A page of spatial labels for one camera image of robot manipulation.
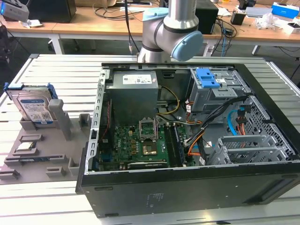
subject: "green circuit board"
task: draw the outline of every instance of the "green circuit board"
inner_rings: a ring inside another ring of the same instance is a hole
[[[152,134],[153,126],[143,127],[144,133]],[[180,141],[187,137],[185,128],[183,126],[177,127]],[[169,157],[167,146],[165,143],[164,127],[159,125],[157,127],[157,140],[140,141],[140,131],[138,126],[119,126],[115,128],[114,132],[114,149],[111,154],[102,153],[101,158],[108,159],[103,163],[105,171],[113,171],[122,169],[120,164],[128,164],[131,162],[166,162],[169,165]]]

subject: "blue drive latch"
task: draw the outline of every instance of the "blue drive latch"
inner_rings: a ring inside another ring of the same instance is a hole
[[[196,69],[196,76],[203,88],[219,88],[220,84],[216,81],[214,74],[207,68]]]

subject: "plastic bag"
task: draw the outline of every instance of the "plastic bag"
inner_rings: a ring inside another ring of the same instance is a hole
[[[266,29],[266,28],[275,29],[273,24],[277,19],[278,18],[273,16],[272,13],[267,13],[260,18],[256,18],[254,23],[256,24],[256,27],[258,29]]]

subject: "hard drive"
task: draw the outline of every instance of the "hard drive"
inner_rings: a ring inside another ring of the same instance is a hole
[[[32,121],[36,127],[48,127],[56,120],[48,105],[57,99],[53,85],[24,85],[5,83],[4,91],[13,100],[24,121]]]

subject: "table leg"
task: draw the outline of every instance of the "table leg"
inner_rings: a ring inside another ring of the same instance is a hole
[[[204,53],[203,53],[203,56],[210,57],[212,54],[212,51],[214,50],[216,43],[217,43],[216,40],[208,40],[205,50],[204,50]]]
[[[257,54],[257,52],[258,52],[258,50],[260,49],[260,45],[255,45],[255,47],[254,47],[254,49],[253,49],[253,51],[252,51],[252,54],[253,55],[256,55]]]
[[[90,40],[90,48],[92,50],[96,50],[96,42],[95,42],[95,40]]]
[[[61,39],[58,34],[50,35],[49,38],[52,40],[52,44],[56,54],[65,54],[64,47],[62,46]]]

